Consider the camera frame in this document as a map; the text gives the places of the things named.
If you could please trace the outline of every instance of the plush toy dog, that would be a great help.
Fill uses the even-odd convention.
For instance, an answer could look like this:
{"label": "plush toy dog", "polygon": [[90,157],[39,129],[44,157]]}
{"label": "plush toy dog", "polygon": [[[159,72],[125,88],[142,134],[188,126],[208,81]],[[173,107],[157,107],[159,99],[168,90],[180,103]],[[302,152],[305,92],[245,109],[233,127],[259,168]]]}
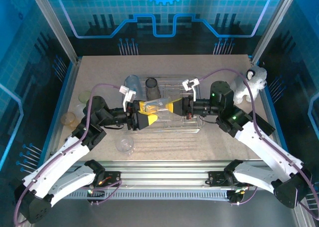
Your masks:
{"label": "plush toy dog", "polygon": [[[251,89],[254,100],[256,99],[259,90],[262,90],[267,85],[266,82],[267,71],[259,66],[253,66],[246,73],[246,81]],[[245,86],[241,77],[237,76],[230,88],[234,91],[234,102],[240,104],[243,101],[243,97],[246,96],[246,101],[251,102],[248,88]]]}

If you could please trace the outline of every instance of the wire rack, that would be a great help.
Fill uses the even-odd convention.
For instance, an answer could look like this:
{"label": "wire rack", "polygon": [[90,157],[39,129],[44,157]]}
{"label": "wire rack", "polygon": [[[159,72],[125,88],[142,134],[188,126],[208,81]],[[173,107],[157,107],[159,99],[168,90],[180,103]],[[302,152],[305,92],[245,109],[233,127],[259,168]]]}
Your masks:
{"label": "wire rack", "polygon": [[[172,100],[176,100],[182,97],[192,95],[191,92],[186,92],[183,88],[182,82],[186,79],[193,80],[196,77],[191,76],[138,76],[142,90],[143,90],[143,101],[146,101],[145,92],[145,81],[153,77],[158,81],[159,91],[161,98],[170,97]],[[199,86],[195,87],[196,98],[200,98]],[[141,134],[141,133],[197,133],[203,127],[204,122],[197,116],[187,120],[186,117],[180,117],[172,114],[172,121],[158,122],[151,124],[147,128],[139,131],[128,130],[127,127],[124,130],[127,134]]]}

